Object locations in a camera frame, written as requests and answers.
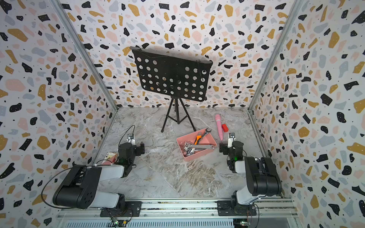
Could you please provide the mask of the pink plastic storage box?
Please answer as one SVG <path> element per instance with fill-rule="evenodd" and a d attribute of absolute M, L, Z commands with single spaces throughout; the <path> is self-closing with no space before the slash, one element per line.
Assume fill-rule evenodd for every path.
<path fill-rule="evenodd" d="M 186 162 L 192 161 L 194 159 L 197 159 L 199 157 L 205 156 L 211 152 L 214 151 L 213 150 L 209 150 L 209 149 L 194 149 L 194 148 L 190 148 L 188 150 L 185 150 L 185 144 L 189 143 L 189 144 L 194 144 L 196 141 L 196 138 L 198 136 L 198 134 L 203 134 L 205 132 L 205 129 L 201 129 L 199 131 L 181 136 L 179 138 L 177 138 L 177 143 L 179 145 L 179 149 L 181 151 L 181 154 L 183 156 L 183 159 Z M 215 146 L 215 149 L 217 148 L 217 143 L 214 140 L 213 136 L 211 133 L 207 134 L 199 143 L 199 145 L 213 145 Z"/>

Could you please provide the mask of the large silver adjustable wrench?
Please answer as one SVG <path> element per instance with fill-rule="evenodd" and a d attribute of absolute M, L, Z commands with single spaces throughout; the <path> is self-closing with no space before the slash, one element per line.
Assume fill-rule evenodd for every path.
<path fill-rule="evenodd" d="M 199 144 L 189 144 L 186 143 L 184 149 L 188 150 L 190 148 L 194 148 L 194 149 L 209 149 L 209 150 L 213 150 L 215 149 L 215 146 L 213 145 L 199 145 Z"/>

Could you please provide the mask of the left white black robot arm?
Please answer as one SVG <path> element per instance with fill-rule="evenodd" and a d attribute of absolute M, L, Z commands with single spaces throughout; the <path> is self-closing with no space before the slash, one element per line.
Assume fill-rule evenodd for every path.
<path fill-rule="evenodd" d="M 46 202 L 44 190 L 41 191 L 40 197 L 46 205 L 55 209 L 103 208 L 123 213 L 127 210 L 125 196 L 100 191 L 98 185 L 101 181 L 127 177 L 135 165 L 135 158 L 144 153 L 143 142 L 139 146 L 131 142 L 120 144 L 115 163 L 74 165 L 67 168 L 68 173 L 55 191 L 52 204 Z"/>

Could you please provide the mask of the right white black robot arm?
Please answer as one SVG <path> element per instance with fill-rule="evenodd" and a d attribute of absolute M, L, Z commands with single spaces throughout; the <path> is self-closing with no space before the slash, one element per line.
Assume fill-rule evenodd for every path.
<path fill-rule="evenodd" d="M 219 149 L 227 156 L 229 170 L 245 175 L 246 186 L 231 196 L 233 207 L 251 205 L 263 197 L 281 194 L 281 180 L 271 158 L 248 155 L 240 141 L 220 143 Z"/>

